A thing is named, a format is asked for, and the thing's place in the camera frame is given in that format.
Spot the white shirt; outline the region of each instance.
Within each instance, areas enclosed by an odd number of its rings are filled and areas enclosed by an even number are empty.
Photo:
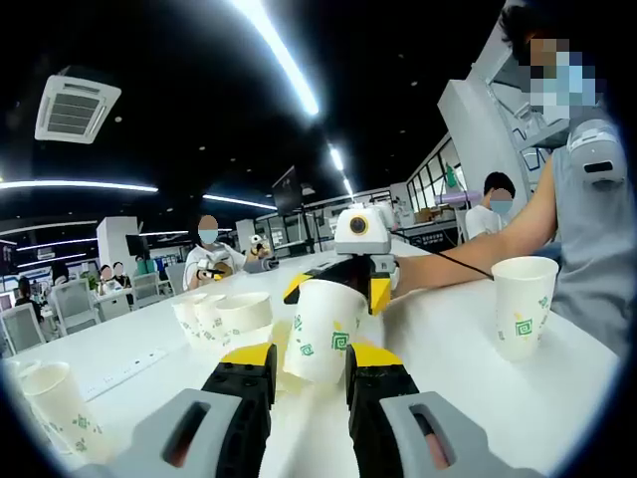
[[[222,242],[216,242],[215,250],[208,251],[201,246],[195,248],[188,253],[186,258],[186,267],[183,271],[183,290],[188,290],[188,284],[192,280],[193,274],[197,272],[197,263],[201,259],[208,259],[212,264],[223,262],[232,269],[233,274],[240,271],[246,263],[246,256],[238,253],[232,247]]]
[[[502,231],[507,226],[507,221],[497,212],[479,204],[467,211],[465,225],[469,239],[473,239],[479,234],[496,234]]]

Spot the fluorescent light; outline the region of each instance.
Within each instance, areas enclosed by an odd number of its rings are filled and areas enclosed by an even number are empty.
[[[9,229],[7,231],[0,231],[0,236],[8,236],[9,234],[18,234],[20,232],[25,232],[25,231],[35,231],[37,229],[48,229],[50,227],[82,226],[85,224],[97,224],[97,223],[98,221],[74,221],[74,222],[56,222],[55,224],[41,224],[39,226],[20,227],[18,229]]]
[[[188,234],[188,231],[142,232],[140,236],[167,236],[170,234]]]
[[[331,154],[331,158],[334,161],[334,166],[336,166],[336,169],[338,169],[339,171],[342,171],[343,170],[342,159],[340,158],[340,152],[338,152],[338,149],[336,149],[335,147],[331,147],[329,149],[329,153]]]
[[[114,182],[71,181],[66,179],[36,179],[33,181],[0,182],[0,189],[17,189],[21,187],[98,187],[103,189],[127,189],[131,191],[157,192],[156,187],[136,186],[134,184],[117,184]]]
[[[265,8],[258,0],[232,0],[232,3],[248,17],[255,28],[259,31],[264,40],[268,43],[277,60],[285,70],[292,86],[297,91],[306,112],[314,116],[319,112],[319,105],[315,100],[306,79],[303,77],[299,67],[292,59],[290,52],[284,45],[281,37],[270,22]]]
[[[73,254],[72,256],[55,257],[53,259],[45,259],[44,261],[29,262],[27,264],[18,264],[18,267],[35,266],[36,264],[43,264],[45,262],[62,261],[63,259],[73,259],[74,257],[83,257],[86,255],[87,253],[83,252],[82,254]]]
[[[49,244],[37,244],[35,246],[19,247],[18,249],[16,249],[16,251],[18,252],[28,251],[30,249],[40,249],[43,247],[51,247],[51,246],[62,246],[63,244],[79,244],[81,242],[91,242],[91,241],[97,241],[97,240],[98,240],[97,237],[91,237],[89,239],[74,239],[71,241],[51,242]]]
[[[354,193],[351,191],[351,185],[349,184],[349,180],[347,178],[345,178],[342,183],[345,185],[345,189],[347,189],[347,194],[349,194],[349,197],[353,197]]]
[[[244,201],[243,199],[233,199],[232,197],[222,197],[222,196],[213,196],[212,194],[204,194],[203,198],[208,199],[209,201],[232,202],[234,204],[244,204],[246,206],[254,206],[254,207],[261,207],[263,209],[271,209],[273,211],[277,210],[276,206],[269,206],[268,204],[260,204],[258,202]]]

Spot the ceiling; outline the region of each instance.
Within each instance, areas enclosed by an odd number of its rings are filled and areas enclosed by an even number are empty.
[[[308,202],[343,195],[328,142],[354,191],[402,181],[446,132],[437,101],[448,80],[466,78],[504,2],[468,2],[462,11],[452,2],[263,3],[317,99],[315,117],[231,0],[20,3],[22,13],[12,10],[19,35],[2,33],[4,181],[159,191],[0,190],[0,231],[111,214],[136,215],[144,230],[175,230],[197,211],[232,227],[269,211],[202,203],[204,192],[272,204],[272,184],[294,164],[316,192]],[[122,91],[93,144],[34,139],[44,85],[69,65],[101,72]],[[57,229],[2,238],[64,240]]]

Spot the white chair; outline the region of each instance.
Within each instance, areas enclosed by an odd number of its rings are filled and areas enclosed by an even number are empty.
[[[179,294],[183,294],[183,272],[186,269],[185,262],[179,262],[177,264],[173,264],[172,266],[166,267],[166,276],[168,276],[168,280],[170,281],[170,287],[172,287],[172,292],[175,296]]]
[[[159,273],[157,272],[132,276],[130,284],[132,285],[132,299],[136,309],[149,306],[165,298],[165,296],[159,295]]]
[[[58,312],[63,336],[74,334],[101,322],[100,315],[91,299],[88,279],[55,286],[51,290],[51,297]]]
[[[33,304],[24,304],[4,311],[0,315],[2,331],[13,355],[45,344]]]

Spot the power strip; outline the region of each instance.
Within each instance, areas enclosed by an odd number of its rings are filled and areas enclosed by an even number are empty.
[[[149,368],[151,365],[160,361],[167,355],[168,352],[162,349],[150,351],[149,353],[144,354],[143,356],[140,356],[135,360],[132,360],[131,363],[123,366],[121,369],[117,370],[113,374],[104,376],[96,383],[93,383],[87,388],[84,388],[82,390],[82,397],[85,401],[91,401],[104,392],[110,390],[111,388],[118,386],[120,383],[124,383],[128,379],[134,377],[142,370]]]

